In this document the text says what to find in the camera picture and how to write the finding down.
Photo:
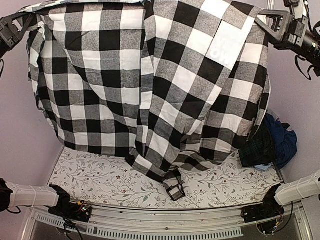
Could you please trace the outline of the black white checkered shirt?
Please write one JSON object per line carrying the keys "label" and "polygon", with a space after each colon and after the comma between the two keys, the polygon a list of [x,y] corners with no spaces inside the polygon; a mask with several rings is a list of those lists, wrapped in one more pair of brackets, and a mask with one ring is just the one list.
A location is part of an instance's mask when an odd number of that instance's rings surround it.
{"label": "black white checkered shirt", "polygon": [[22,9],[36,105],[68,148],[124,158],[185,197],[260,128],[270,96],[257,6],[231,0],[52,0]]}

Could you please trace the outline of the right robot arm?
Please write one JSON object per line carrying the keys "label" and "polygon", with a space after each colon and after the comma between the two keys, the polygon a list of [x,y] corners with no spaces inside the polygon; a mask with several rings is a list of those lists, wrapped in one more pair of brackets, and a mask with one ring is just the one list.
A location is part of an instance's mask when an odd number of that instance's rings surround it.
{"label": "right robot arm", "polygon": [[[277,50],[290,50],[295,60],[310,63],[309,70],[320,75],[319,24],[311,26],[310,10],[306,2],[289,1],[285,6],[290,11],[262,10],[255,23],[269,36],[269,43]],[[320,173],[317,171],[291,183],[278,184],[270,188],[256,207],[262,218],[282,213],[282,207],[320,193]]]}

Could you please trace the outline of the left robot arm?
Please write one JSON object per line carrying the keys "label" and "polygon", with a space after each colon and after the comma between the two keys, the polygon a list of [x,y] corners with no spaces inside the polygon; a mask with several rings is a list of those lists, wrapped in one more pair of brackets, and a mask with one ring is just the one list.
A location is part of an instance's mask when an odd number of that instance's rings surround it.
{"label": "left robot arm", "polygon": [[[18,12],[0,19],[0,62],[4,67],[4,55],[13,50],[24,38],[35,14]],[[70,195],[57,185],[31,186],[14,184],[0,179],[0,211],[10,208],[45,206],[63,217],[74,213]]]}

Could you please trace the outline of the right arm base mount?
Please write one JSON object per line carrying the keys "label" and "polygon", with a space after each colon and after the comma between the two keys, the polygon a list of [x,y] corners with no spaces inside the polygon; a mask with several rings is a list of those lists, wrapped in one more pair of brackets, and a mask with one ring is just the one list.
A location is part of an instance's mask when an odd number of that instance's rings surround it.
{"label": "right arm base mount", "polygon": [[240,216],[245,223],[251,223],[281,216],[284,213],[284,208],[277,202],[263,202],[243,207]]}

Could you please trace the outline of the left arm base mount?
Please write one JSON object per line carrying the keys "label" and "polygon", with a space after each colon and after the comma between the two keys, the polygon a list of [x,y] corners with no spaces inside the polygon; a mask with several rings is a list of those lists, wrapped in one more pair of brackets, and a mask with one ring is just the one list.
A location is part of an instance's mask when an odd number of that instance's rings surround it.
{"label": "left arm base mount", "polygon": [[84,200],[77,203],[63,203],[60,206],[49,207],[48,213],[68,220],[88,223],[92,215],[92,205]]}

